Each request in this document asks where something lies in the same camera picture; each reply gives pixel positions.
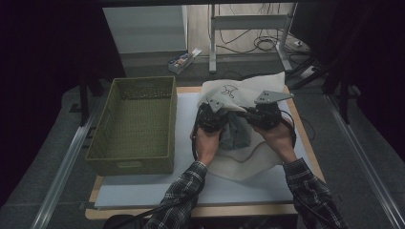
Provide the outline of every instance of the plaid sleeve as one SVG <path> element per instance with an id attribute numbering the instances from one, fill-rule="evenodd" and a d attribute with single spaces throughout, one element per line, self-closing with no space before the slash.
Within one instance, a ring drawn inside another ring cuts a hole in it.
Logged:
<path id="1" fill-rule="evenodd" d="M 191 166 L 175 180 L 166 191 L 160 206 L 172 201 L 185 198 L 194 194 L 203 185 L 206 166 L 195 161 Z M 198 197 L 187 201 L 185 204 L 169 208 L 161 213 L 154 214 L 144 228 L 188 228 L 191 219 L 191 210 L 196 206 Z"/>
<path id="2" fill-rule="evenodd" d="M 348 228 L 334 204 L 330 189 L 300 158 L 283 165 L 294 206 L 307 228 Z"/>

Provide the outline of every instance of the wall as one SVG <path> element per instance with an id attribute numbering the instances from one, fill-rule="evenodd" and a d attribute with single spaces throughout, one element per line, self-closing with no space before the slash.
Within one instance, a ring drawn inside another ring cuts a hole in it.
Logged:
<path id="1" fill-rule="evenodd" d="M 119 53 L 187 50 L 185 6 L 104 8 Z"/>

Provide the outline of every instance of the wooden table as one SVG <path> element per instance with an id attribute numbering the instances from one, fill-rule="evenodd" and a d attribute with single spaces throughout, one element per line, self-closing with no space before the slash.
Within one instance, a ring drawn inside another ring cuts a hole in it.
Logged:
<path id="1" fill-rule="evenodd" d="M 198 93 L 201 87 L 178 87 L 178 94 L 181 93 Z M 307 133 L 305 132 L 304 126 L 301 122 L 300 115 L 298 115 L 297 109 L 295 108 L 292 99 L 287 100 L 289 109 L 291 110 L 291 115 L 294 118 L 295 125 L 298 130 L 298 134 L 304 144 L 307 151 L 310 165 L 312 166 L 312 172 L 319 178 L 325 181 L 324 176 L 319 167 L 318 161 L 316 160 L 315 154 L 313 153 L 312 147 L 310 146 Z M 101 187 L 103 177 L 96 177 L 96 182 L 93 187 L 93 191 L 90 195 L 89 202 L 95 203 L 99 189 Z M 138 209 L 108 209 L 108 210 L 97 210 L 97 209 L 86 209 L 87 219 L 107 219 L 113 215 L 127 214 L 127 215 L 137 215 L 143 213 L 150 209 L 138 208 Z M 286 214 L 297 214 L 292 203 L 280 204 L 280 203 L 269 203 L 269 204 L 247 204 L 247 205 L 232 205 L 232 206 L 204 206 L 196 207 L 192 212 L 192 217 L 234 217 L 234 216 L 268 216 L 268 215 L 286 215 Z"/>

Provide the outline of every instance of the metal frame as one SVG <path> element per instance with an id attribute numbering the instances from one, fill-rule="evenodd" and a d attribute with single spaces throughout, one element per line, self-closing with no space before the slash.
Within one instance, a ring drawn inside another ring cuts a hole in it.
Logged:
<path id="1" fill-rule="evenodd" d="M 360 168 L 363 170 L 364 175 L 370 183 L 370 186 L 372 186 L 375 196 L 378 198 L 385 214 L 387 215 L 387 218 L 393 225 L 393 228 L 405 228 L 405 220 L 402 217 L 402 213 L 400 212 L 398 205 L 391 196 L 387 186 L 381 180 L 378 172 L 374 169 L 369 157 L 352 131 L 351 126 L 346 124 L 345 120 L 340 116 L 340 113 L 338 112 L 338 104 L 333 95 L 325 94 L 325 100 L 329 104 L 330 110 L 333 113 L 340 130 L 351 146 Z"/>
<path id="2" fill-rule="evenodd" d="M 288 58 L 284 51 L 286 40 L 294 17 L 297 3 L 293 3 L 288 14 L 277 15 L 238 15 L 238 16 L 215 16 L 215 5 L 211 5 L 211 45 L 209 52 L 209 72 L 217 72 L 217 54 L 215 45 L 215 31 L 219 30 L 277 30 L 283 29 L 280 42 L 276 44 L 276 50 L 283 63 L 286 72 L 292 71 Z"/>
<path id="3" fill-rule="evenodd" d="M 65 184 L 68 181 L 69 175 L 75 165 L 77 155 L 83 145 L 86 134 L 92 125 L 93 120 L 96 117 L 96 114 L 99 114 L 101 106 L 101 98 L 97 98 L 94 102 L 90 117 L 87 119 L 87 122 L 84 126 L 79 126 L 75 134 L 74 139 L 72 140 L 71 146 L 68 149 L 65 157 L 63 158 L 62 163 L 60 164 L 59 170 L 56 173 L 56 176 L 53 179 L 53 183 L 48 190 L 47 195 L 45 196 L 44 201 L 42 202 L 41 207 L 32 223 L 31 229 L 43 229 L 47 228 L 48 223 L 51 220 L 53 215 L 53 210 L 58 203 L 60 195 L 62 194 Z"/>

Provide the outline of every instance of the green basket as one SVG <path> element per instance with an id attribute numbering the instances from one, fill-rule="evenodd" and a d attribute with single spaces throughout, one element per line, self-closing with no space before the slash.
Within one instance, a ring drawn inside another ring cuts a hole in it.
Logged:
<path id="1" fill-rule="evenodd" d="M 100 176 L 173 173 L 176 106 L 174 76 L 115 79 L 86 162 Z"/>

